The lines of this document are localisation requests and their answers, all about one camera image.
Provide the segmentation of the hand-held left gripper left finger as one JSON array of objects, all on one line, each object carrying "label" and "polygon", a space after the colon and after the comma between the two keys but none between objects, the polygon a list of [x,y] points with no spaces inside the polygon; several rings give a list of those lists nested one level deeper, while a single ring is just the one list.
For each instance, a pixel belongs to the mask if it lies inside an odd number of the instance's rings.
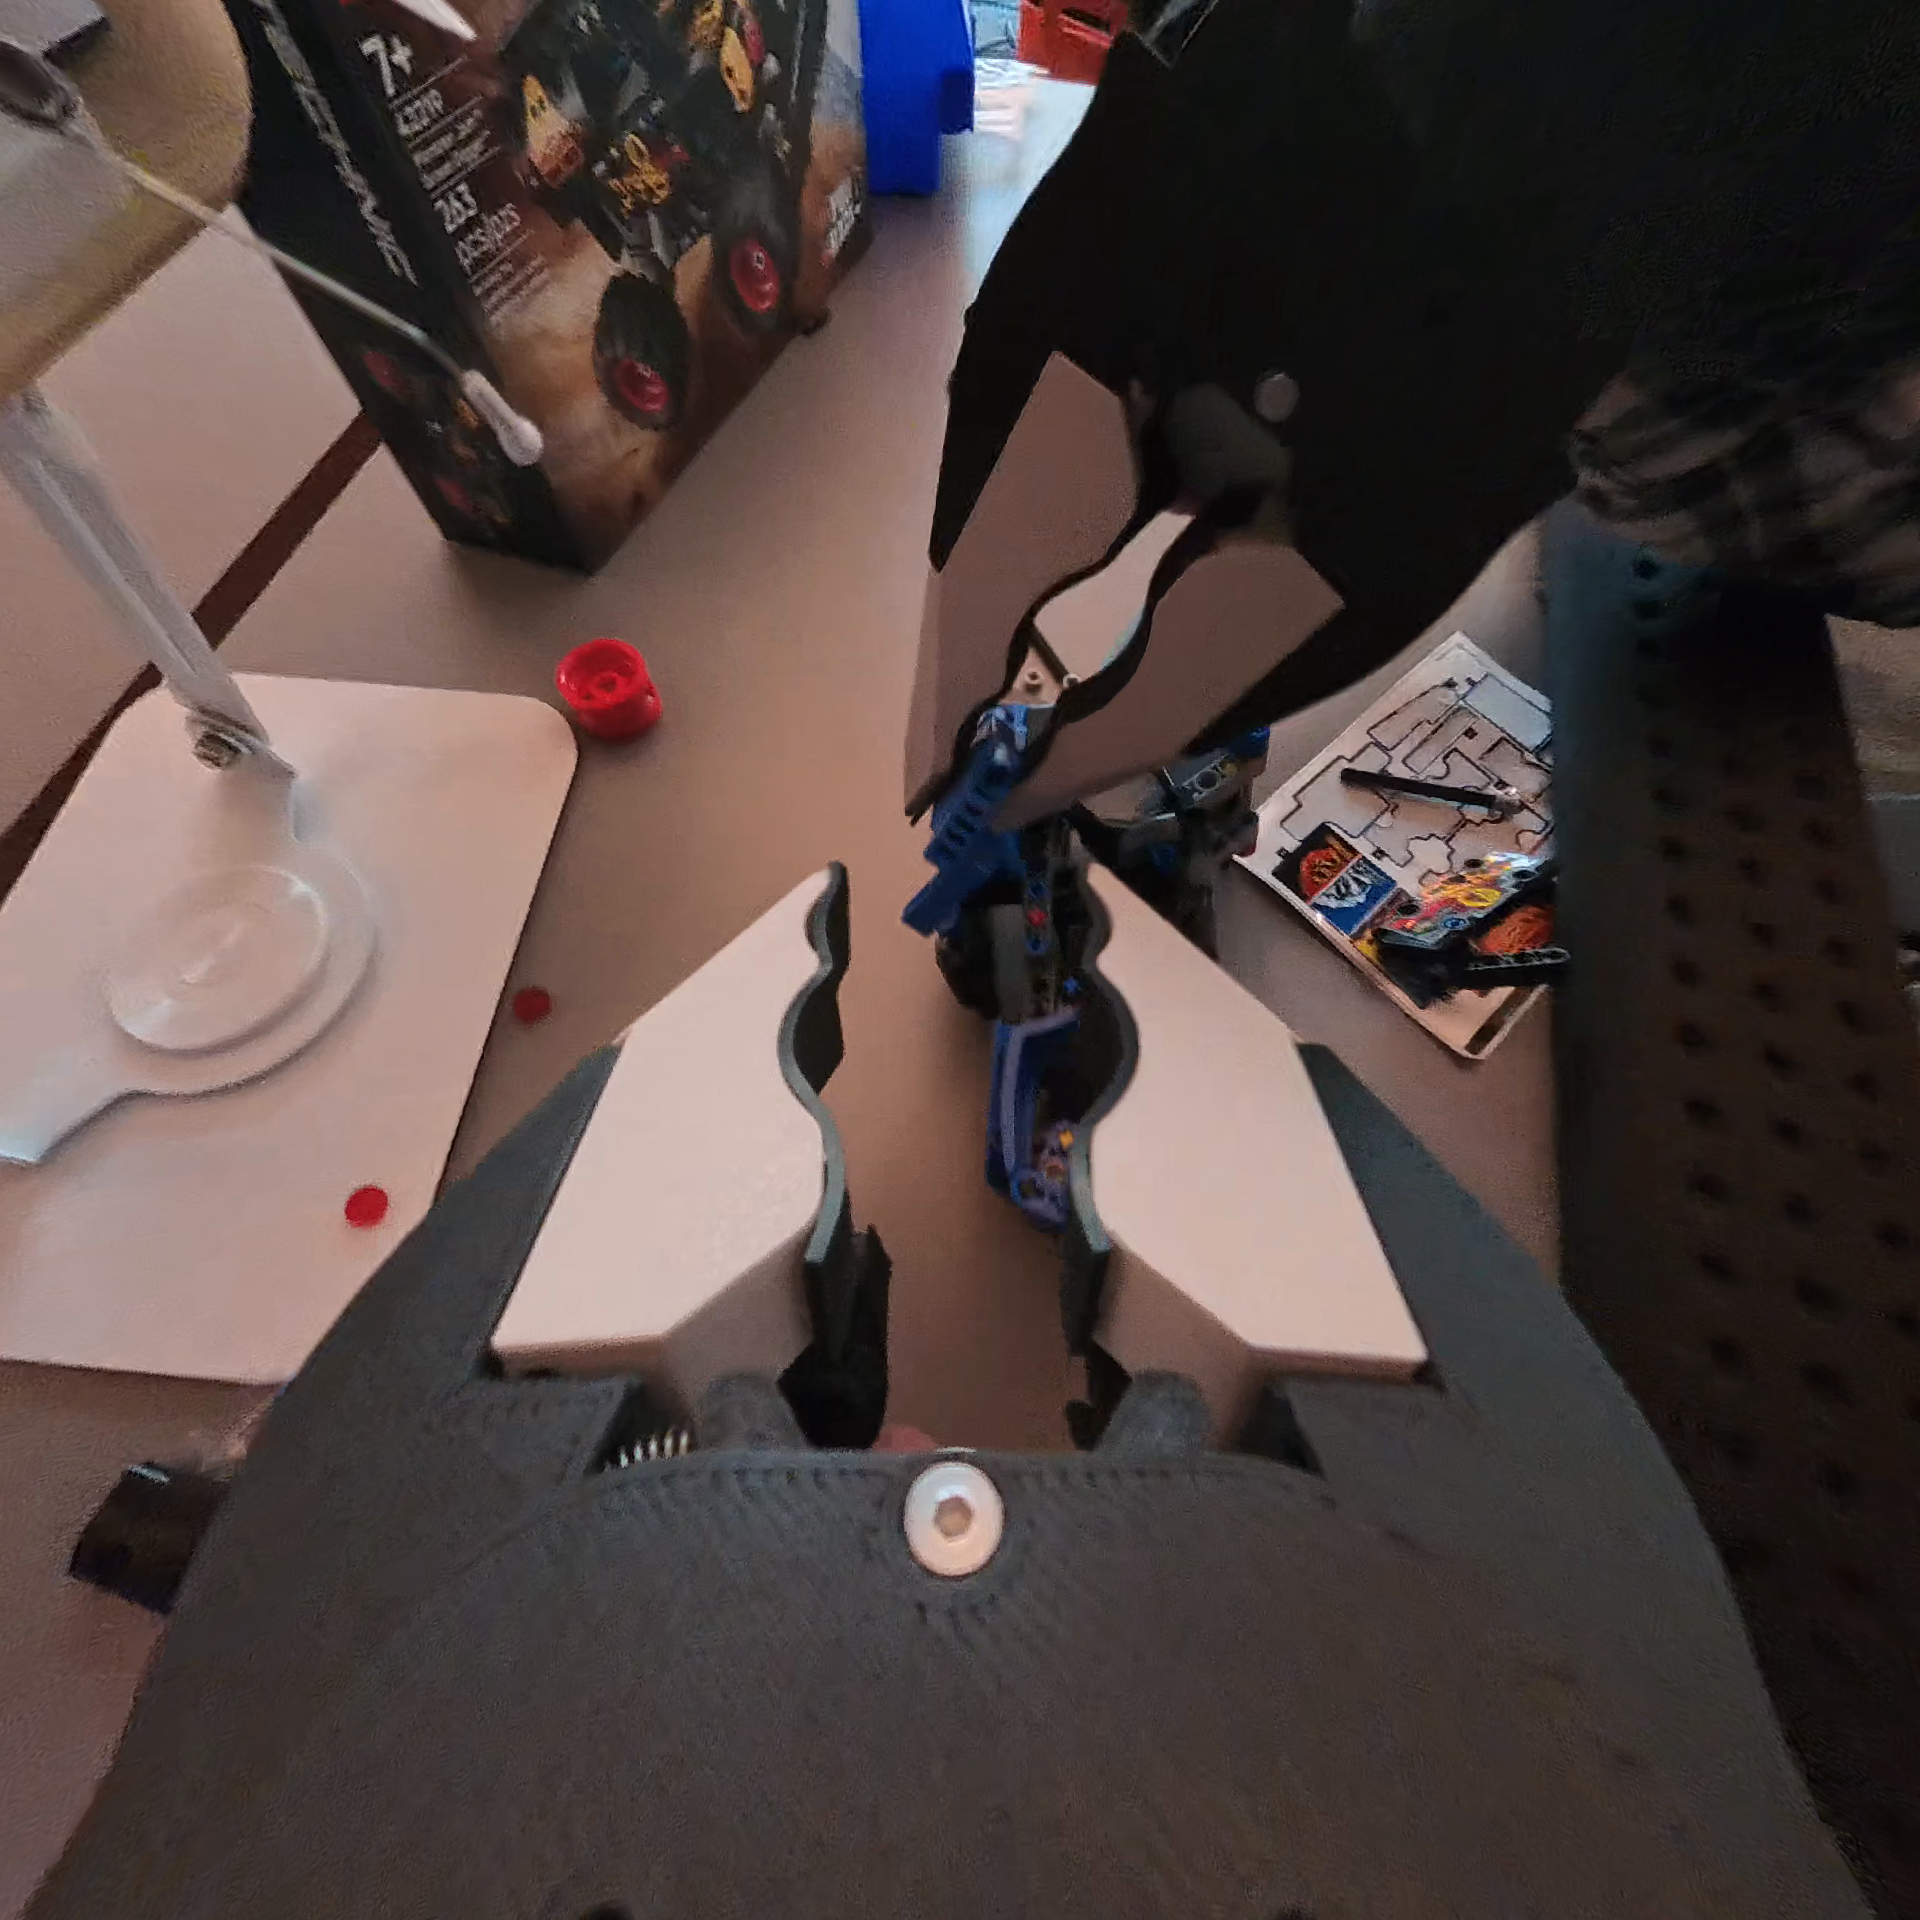
[{"label": "hand-held left gripper left finger", "polygon": [[681,1424],[758,1379],[809,1444],[873,1444],[893,1265],[825,1100],[848,962],[831,861],[615,1040],[491,1336],[504,1374],[627,1377]]}]

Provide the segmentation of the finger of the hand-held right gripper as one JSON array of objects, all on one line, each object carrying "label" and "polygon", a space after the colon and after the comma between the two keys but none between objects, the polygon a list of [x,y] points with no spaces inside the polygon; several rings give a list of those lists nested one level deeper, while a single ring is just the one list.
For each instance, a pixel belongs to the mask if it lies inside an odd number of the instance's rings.
[{"label": "finger of the hand-held right gripper", "polygon": [[[1120,397],[1053,357],[950,557],[928,565],[903,724],[909,819],[950,789],[969,718],[1017,675],[1022,624],[1111,562],[1137,504]],[[1190,580],[1160,588],[1127,637],[1135,676],[1089,686],[1094,708],[1067,722],[1065,744],[1089,762],[1089,787],[1190,750]]]},{"label": "finger of the hand-held right gripper", "polygon": [[1289,545],[1235,536],[1154,589],[1053,722],[994,828],[1021,829],[1175,762],[1342,611]]}]

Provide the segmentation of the long black axle grey end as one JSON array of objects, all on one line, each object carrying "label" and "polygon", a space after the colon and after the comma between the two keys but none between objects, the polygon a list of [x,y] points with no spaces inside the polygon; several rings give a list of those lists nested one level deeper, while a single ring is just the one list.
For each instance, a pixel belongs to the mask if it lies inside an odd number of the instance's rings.
[{"label": "long black axle grey end", "polygon": [[1342,787],[1383,801],[1407,801],[1432,806],[1449,806],[1497,822],[1515,819],[1525,806],[1522,796],[1504,785],[1445,785],[1421,778],[1393,774],[1387,771],[1370,771],[1361,765],[1344,765],[1338,772],[1338,779],[1342,781]]}]

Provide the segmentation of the blue brick assembly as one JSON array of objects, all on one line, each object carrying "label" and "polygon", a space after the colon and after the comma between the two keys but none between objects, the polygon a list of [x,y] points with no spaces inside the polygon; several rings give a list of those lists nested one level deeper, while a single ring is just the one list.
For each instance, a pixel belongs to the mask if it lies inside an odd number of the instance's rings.
[{"label": "blue brick assembly", "polygon": [[1015,828],[997,819],[1038,768],[1053,720],[1055,704],[997,704],[976,720],[962,771],[931,810],[931,878],[903,909],[903,924],[921,938],[954,938],[994,905],[1047,922],[1065,806]]}]

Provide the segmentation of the black blue brick truck model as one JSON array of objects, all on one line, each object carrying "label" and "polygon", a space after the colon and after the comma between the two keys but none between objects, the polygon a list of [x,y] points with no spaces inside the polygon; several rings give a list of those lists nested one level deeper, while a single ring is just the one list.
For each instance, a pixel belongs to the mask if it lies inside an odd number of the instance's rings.
[{"label": "black blue brick truck model", "polygon": [[1110,806],[1067,806],[1046,924],[994,905],[959,936],[933,938],[950,992],[993,1022],[987,1184],[1046,1233],[1067,1226],[1073,1155],[1098,1105],[1094,1068],[1110,1045],[1085,876],[1094,866],[1113,873],[1217,955],[1217,888],[1255,845],[1253,787],[1266,750],[1266,726],[1241,732],[1125,785]]}]

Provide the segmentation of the black skull sticker panel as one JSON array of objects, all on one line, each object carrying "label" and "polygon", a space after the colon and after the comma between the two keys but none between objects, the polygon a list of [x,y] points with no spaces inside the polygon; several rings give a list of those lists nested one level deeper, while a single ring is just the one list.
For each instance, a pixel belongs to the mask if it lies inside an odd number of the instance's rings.
[{"label": "black skull sticker panel", "polygon": [[1407,915],[1381,918],[1381,973],[1415,1006],[1469,992],[1529,992],[1570,969],[1557,936],[1553,854],[1490,852],[1426,888]]}]

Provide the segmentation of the person's right forearm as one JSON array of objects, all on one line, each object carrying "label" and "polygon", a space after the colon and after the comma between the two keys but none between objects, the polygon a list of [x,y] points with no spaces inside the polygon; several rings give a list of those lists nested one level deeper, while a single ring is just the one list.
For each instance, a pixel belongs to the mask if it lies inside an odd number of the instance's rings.
[{"label": "person's right forearm", "polygon": [[1664,561],[1919,624],[1919,365],[1835,380],[1617,378],[1575,424],[1575,499]]}]

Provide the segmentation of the sticker sheet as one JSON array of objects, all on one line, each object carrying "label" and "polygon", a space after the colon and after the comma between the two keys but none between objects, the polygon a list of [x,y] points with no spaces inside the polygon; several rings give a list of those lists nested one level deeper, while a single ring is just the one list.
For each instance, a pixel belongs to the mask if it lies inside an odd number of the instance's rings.
[{"label": "sticker sheet", "polygon": [[[1504,785],[1525,806],[1497,822],[1383,801],[1342,787],[1344,765]],[[1466,633],[1434,648],[1325,750],[1278,779],[1255,819],[1255,845],[1237,854],[1237,869],[1459,1060],[1483,1060],[1545,992],[1469,992],[1422,1009],[1381,973],[1374,955],[1378,922],[1410,913],[1426,888],[1472,858],[1554,858],[1550,702]]]}]

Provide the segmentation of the orange box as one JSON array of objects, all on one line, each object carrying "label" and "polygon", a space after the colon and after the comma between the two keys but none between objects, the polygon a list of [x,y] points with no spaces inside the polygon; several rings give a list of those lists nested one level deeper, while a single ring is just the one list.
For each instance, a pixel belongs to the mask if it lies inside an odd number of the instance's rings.
[{"label": "orange box", "polygon": [[1098,84],[1129,13],[1129,3],[1021,3],[1017,59],[1055,80]]}]

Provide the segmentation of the blue storage bin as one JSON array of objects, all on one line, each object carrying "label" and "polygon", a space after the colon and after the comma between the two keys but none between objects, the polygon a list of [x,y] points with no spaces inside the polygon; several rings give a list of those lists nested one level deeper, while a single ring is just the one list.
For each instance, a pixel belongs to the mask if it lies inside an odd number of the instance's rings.
[{"label": "blue storage bin", "polygon": [[871,193],[928,200],[944,141],[975,129],[969,3],[861,3],[862,113]]}]

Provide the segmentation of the red wheel hub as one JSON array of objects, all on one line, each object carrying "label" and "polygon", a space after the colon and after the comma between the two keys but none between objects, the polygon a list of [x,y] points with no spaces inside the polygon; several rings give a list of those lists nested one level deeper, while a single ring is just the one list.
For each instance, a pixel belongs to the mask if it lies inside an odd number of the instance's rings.
[{"label": "red wheel hub", "polygon": [[568,650],[555,666],[555,689],[578,732],[598,740],[635,740],[663,720],[649,662],[639,648],[613,636]]}]

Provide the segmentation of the monster truck set box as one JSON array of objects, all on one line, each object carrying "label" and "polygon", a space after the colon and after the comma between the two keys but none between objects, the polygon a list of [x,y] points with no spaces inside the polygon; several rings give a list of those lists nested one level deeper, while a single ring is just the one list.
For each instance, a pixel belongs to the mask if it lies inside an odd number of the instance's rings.
[{"label": "monster truck set box", "polygon": [[441,536],[598,571],[869,244],[861,5],[230,3],[251,230]]}]

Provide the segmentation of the black connector block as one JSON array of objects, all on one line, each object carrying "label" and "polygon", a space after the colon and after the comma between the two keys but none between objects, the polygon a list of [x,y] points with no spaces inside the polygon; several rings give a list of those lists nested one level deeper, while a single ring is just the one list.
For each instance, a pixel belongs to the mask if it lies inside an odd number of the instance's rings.
[{"label": "black connector block", "polygon": [[151,1616],[170,1616],[227,1492],[230,1478],[218,1473],[160,1461],[129,1466],[85,1523],[70,1577]]}]

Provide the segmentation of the wooden book stand tray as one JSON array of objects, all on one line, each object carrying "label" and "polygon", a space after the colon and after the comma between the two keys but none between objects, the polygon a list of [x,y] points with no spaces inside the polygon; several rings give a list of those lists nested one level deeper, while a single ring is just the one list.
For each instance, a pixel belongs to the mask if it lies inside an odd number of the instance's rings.
[{"label": "wooden book stand tray", "polygon": [[[81,86],[117,154],[214,211],[230,208],[249,163],[254,104],[227,6],[126,3],[99,12],[103,27],[54,64]],[[136,187],[130,214],[126,294],[95,326],[199,233],[184,212]]]}]

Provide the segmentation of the grey page holder bar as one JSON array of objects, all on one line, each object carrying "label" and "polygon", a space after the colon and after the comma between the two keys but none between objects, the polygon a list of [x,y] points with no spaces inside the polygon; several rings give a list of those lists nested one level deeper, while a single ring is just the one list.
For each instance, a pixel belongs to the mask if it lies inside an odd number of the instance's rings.
[{"label": "grey page holder bar", "polygon": [[133,187],[81,86],[2,40],[2,396],[126,294]]}]

